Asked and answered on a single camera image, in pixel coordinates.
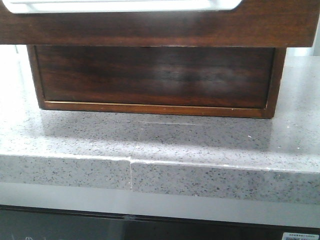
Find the countertop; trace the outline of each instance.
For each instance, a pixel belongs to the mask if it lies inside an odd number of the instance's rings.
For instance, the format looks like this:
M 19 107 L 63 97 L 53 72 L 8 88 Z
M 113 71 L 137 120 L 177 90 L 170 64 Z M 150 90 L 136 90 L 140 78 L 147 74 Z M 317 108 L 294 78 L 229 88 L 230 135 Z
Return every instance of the countertop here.
M 287 57 L 273 119 L 39 109 L 0 48 L 0 182 L 320 205 L 320 57 Z

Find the speckled stone surface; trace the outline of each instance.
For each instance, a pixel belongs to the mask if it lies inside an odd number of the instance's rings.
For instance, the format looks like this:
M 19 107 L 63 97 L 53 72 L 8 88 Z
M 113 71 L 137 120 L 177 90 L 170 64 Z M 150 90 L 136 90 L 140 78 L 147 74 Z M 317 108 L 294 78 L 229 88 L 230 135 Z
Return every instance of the speckled stone surface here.
M 250 119 L 42 110 L 0 56 L 1 182 L 320 205 L 320 57 L 288 58 L 275 117 Z

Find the gray quartz countertop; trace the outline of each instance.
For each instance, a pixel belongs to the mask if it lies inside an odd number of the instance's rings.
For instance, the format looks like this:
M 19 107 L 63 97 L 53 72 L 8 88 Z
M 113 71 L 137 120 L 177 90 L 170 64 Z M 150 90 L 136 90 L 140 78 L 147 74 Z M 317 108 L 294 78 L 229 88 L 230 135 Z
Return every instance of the gray quartz countertop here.
M 251 119 L 42 110 L 6 51 L 0 182 L 320 205 L 320 57 L 287 58 L 275 117 Z

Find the wooden drawer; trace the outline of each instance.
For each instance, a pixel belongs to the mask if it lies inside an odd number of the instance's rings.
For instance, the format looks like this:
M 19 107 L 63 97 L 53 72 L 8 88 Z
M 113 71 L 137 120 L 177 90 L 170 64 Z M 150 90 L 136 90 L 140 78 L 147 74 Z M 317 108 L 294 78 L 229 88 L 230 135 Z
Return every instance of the wooden drawer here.
M 122 47 L 307 47 L 320 0 L 243 0 L 230 11 L 12 14 L 0 44 Z
M 271 118 L 284 49 L 29 46 L 40 107 Z

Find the sticker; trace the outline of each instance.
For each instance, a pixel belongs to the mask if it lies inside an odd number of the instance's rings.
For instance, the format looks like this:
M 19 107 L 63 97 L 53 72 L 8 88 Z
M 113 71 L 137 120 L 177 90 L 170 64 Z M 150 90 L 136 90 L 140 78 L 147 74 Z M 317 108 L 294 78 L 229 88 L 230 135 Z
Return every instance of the sticker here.
M 284 232 L 282 240 L 319 240 L 319 235 L 307 233 Z

